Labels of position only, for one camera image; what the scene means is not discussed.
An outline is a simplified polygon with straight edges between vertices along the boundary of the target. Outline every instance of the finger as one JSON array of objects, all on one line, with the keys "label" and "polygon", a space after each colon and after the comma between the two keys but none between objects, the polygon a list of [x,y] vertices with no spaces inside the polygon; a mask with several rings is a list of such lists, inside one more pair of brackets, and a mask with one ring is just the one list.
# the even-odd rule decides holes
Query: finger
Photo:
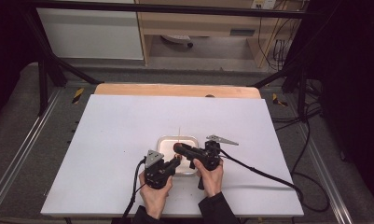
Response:
[{"label": "finger", "polygon": [[216,168],[218,168],[218,167],[221,167],[222,169],[224,169],[224,161],[223,160],[219,161],[218,166]]},{"label": "finger", "polygon": [[204,165],[197,159],[193,159],[193,164],[195,164],[196,168],[201,172],[201,175],[207,174],[208,170],[204,167]]},{"label": "finger", "polygon": [[140,186],[143,186],[145,184],[144,171],[138,175],[138,178],[140,180]]},{"label": "finger", "polygon": [[196,176],[201,177],[201,172],[199,170],[196,172]]},{"label": "finger", "polygon": [[169,191],[173,186],[173,176],[169,176],[169,178],[167,178],[167,182],[166,182],[166,185],[164,186],[164,189],[166,191]]}]

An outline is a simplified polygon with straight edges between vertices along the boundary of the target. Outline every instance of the trigger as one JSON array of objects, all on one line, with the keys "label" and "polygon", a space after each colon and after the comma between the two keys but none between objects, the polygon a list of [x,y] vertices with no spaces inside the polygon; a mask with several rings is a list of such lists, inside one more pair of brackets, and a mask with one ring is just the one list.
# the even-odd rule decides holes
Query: trigger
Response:
[{"label": "trigger", "polygon": [[190,162],[189,168],[194,170],[195,169],[195,164],[193,164],[193,161]]}]

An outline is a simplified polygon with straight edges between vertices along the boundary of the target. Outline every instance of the wooden edge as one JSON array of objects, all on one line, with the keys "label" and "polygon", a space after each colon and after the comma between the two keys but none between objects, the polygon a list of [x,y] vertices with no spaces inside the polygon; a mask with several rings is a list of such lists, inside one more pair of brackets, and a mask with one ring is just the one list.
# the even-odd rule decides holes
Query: wooden edge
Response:
[{"label": "wooden edge", "polygon": [[195,96],[213,95],[222,98],[260,99],[257,88],[233,86],[196,86],[168,84],[113,84],[97,86],[94,94],[102,95],[153,95],[153,96]]}]

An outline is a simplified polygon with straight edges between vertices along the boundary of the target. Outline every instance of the sleeve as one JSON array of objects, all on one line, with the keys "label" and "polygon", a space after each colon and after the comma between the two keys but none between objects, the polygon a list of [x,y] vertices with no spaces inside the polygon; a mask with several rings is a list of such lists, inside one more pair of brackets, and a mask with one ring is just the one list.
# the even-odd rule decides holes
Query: sleeve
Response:
[{"label": "sleeve", "polygon": [[146,213],[146,210],[143,206],[139,206],[137,213],[133,218],[132,224],[165,224],[164,222],[151,217]]},{"label": "sleeve", "polygon": [[205,224],[239,224],[222,192],[199,203]]}]

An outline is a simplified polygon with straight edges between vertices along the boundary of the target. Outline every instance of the white table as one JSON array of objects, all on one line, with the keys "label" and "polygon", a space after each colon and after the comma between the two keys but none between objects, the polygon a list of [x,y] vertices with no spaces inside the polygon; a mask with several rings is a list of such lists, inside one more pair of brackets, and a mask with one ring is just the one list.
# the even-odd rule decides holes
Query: white table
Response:
[{"label": "white table", "polygon": [[[134,171],[163,135],[210,134],[230,155],[292,182],[264,100],[176,96],[92,95],[41,213],[53,217],[121,217]],[[237,217],[303,216],[297,194],[225,160],[223,192]],[[199,179],[175,177],[163,217],[199,217]],[[130,211],[143,204],[138,195]]]}]

